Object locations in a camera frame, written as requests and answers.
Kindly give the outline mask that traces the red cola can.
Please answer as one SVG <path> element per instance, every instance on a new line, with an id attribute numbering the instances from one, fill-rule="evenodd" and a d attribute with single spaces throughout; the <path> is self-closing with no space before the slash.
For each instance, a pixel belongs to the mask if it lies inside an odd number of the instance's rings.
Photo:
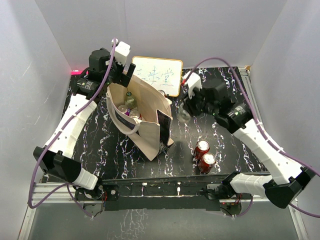
<path id="1" fill-rule="evenodd" d="M 198 168 L 202 174 L 208 174 L 216 164 L 216 157 L 213 153 L 205 153 L 198 161 Z"/>
<path id="2" fill-rule="evenodd" d="M 131 110 L 129 113 L 130 118 L 142 120 L 142 115 L 138 110 Z"/>
<path id="3" fill-rule="evenodd" d="M 159 90 L 159 92 L 164 96 L 164 97 L 169 97 L 170 95 L 165 93 L 163 90 Z"/>
<path id="4" fill-rule="evenodd" d="M 200 139 L 197 143 L 196 143 L 196 146 L 195 146 L 195 149 L 194 149 L 194 158 L 196 160 L 200 160 L 201 157 L 208 153 L 210 150 L 210 144 L 207 140 L 205 139 Z"/>

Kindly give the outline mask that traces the red cola can front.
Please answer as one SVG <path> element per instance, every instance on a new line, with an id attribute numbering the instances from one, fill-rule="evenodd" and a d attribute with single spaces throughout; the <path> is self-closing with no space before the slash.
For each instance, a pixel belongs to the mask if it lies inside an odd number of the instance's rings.
<path id="1" fill-rule="evenodd" d="M 216 157 L 213 153 L 205 153 L 198 161 L 198 168 L 202 174 L 208 174 L 216 164 Z"/>

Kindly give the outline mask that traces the cream canvas tote bag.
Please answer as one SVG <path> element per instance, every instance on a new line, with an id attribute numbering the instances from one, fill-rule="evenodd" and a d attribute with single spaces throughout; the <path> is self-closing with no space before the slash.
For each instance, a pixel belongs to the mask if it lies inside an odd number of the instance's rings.
<path id="1" fill-rule="evenodd" d="M 134 119 L 119 110 L 119 106 L 125 104 L 127 92 L 135 97 L 141 119 Z M 137 76 L 132 76 L 128 87 L 111 83 L 107 87 L 106 104 L 117 129 L 128 136 L 148 160 L 152 161 L 174 143 L 169 100 Z"/>

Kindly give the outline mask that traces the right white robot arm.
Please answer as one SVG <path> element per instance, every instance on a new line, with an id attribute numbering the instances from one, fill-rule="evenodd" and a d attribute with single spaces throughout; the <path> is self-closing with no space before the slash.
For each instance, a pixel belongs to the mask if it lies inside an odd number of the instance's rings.
<path id="1" fill-rule="evenodd" d="M 226 84 L 203 87 L 201 80 L 184 80 L 188 87 L 182 100 L 182 109 L 191 117 L 207 114 L 243 142 L 263 163 L 269 175 L 244 174 L 238 171 L 228 175 L 210 194 L 233 199 L 239 194 L 259 195 L 278 208 L 285 209 L 306 186 L 315 173 L 306 166 L 291 161 L 272 147 L 270 137 L 255 123 L 250 108 L 230 98 Z"/>

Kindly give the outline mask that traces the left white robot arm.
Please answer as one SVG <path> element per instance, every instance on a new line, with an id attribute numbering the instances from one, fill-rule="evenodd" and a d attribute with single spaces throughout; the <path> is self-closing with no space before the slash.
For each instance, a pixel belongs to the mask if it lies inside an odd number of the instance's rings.
<path id="1" fill-rule="evenodd" d="M 89 56 L 89 66 L 78 77 L 70 102 L 58 127 L 44 147 L 36 147 L 33 156 L 36 167 L 46 174 L 67 183 L 82 187 L 93 200 L 103 195 L 98 177 L 85 170 L 72 158 L 78 137 L 92 112 L 96 109 L 103 90 L 112 84 L 129 85 L 135 66 L 124 73 L 131 47 L 120 42 L 115 49 L 94 50 Z"/>

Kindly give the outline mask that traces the clear glass bottle green cap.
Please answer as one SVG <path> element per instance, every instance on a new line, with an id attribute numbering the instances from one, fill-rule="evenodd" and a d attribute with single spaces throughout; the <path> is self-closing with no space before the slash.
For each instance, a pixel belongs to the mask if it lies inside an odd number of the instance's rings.
<path id="1" fill-rule="evenodd" d="M 130 109 L 134 109 L 138 106 L 137 104 L 137 100 L 135 98 L 135 96 L 130 92 L 128 91 L 125 95 L 125 98 L 124 98 L 124 104 Z"/>

